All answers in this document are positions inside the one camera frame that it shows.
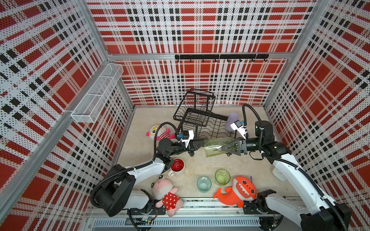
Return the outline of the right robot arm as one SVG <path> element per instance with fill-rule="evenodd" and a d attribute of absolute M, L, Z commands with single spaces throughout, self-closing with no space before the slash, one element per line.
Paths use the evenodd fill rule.
<path fill-rule="evenodd" d="M 299 208 L 297 204 L 275 191 L 266 190 L 258 193 L 256 197 L 260 212 L 275 211 L 300 226 L 303 231 L 347 231 L 351 209 L 345 203 L 337 203 L 321 189 L 298 164 L 287 146 L 275 141 L 270 122 L 263 121 L 251 105 L 242 106 L 243 111 L 246 108 L 257 118 L 256 137 L 249 138 L 247 123 L 237 120 L 231 124 L 231 128 L 237 131 L 240 137 L 222 146 L 222 150 L 229 156 L 259 151 L 261 159 L 267 159 L 287 179 L 304 202 L 304 207 Z"/>

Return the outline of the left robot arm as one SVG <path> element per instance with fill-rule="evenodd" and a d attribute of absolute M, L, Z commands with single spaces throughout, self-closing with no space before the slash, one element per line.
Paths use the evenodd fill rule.
<path fill-rule="evenodd" d="M 162 176 L 162 173 L 171 169 L 175 164 L 174 155 L 183 152 L 193 156 L 195 151 L 205 144 L 204 138 L 196 139 L 193 131 L 175 133 L 174 138 L 158 137 L 159 131 L 154 133 L 153 158 L 145 163 L 133 167 L 113 166 L 108 174 L 96 184 L 90 194 L 90 202 L 96 208 L 102 208 L 110 217 L 122 210 L 163 208 L 168 216 L 172 217 L 183 206 L 184 202 L 176 193 L 178 189 L 172 182 Z M 134 190 L 134 187 L 154 176 L 160 178 L 152 187 L 152 194 L 145 190 Z"/>

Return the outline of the tall green glass cup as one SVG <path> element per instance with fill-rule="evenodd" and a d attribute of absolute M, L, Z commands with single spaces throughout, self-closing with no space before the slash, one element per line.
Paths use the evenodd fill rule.
<path fill-rule="evenodd" d="M 226 154 L 222 150 L 222 146 L 225 146 L 231 142 L 235 141 L 235 138 L 216 138 L 216 139 L 206 139 L 204 140 L 204 150 L 206 157 L 214 157 L 222 154 Z"/>

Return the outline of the lavender plastic cup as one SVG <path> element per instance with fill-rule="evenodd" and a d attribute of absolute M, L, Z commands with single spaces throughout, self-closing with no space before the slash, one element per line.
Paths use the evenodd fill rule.
<path fill-rule="evenodd" d="M 237 113 L 231 113 L 228 118 L 227 118 L 227 121 L 225 123 L 225 129 L 228 131 L 228 132 L 233 132 L 234 130 L 231 128 L 231 125 L 238 121 L 239 120 L 239 115 Z"/>

